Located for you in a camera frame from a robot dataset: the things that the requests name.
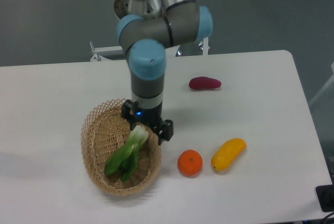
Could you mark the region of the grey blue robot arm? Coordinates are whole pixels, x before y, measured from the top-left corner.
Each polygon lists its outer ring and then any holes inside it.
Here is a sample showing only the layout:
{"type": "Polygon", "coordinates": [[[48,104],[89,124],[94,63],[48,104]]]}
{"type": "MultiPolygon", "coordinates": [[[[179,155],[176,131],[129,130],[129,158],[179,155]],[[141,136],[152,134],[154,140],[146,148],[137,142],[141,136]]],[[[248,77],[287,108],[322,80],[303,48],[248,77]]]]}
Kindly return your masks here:
{"type": "Polygon", "coordinates": [[[152,129],[159,142],[173,136],[173,122],[161,117],[168,48],[202,41],[213,31],[209,9],[196,0],[122,0],[116,33],[131,75],[132,98],[122,117],[152,129]]]}

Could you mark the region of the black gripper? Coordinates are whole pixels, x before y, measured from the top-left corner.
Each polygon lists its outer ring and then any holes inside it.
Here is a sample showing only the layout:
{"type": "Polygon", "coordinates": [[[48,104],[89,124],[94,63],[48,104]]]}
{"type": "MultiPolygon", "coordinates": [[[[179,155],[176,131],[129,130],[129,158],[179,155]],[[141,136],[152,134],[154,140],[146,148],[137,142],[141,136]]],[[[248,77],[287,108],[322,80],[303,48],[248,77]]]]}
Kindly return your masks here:
{"type": "Polygon", "coordinates": [[[150,129],[158,137],[158,145],[163,142],[169,142],[174,134],[172,120],[162,120],[162,103],[150,109],[144,109],[139,106],[139,102],[132,103],[127,99],[121,107],[121,117],[129,123],[130,130],[133,130],[136,123],[139,122],[150,129]]]}

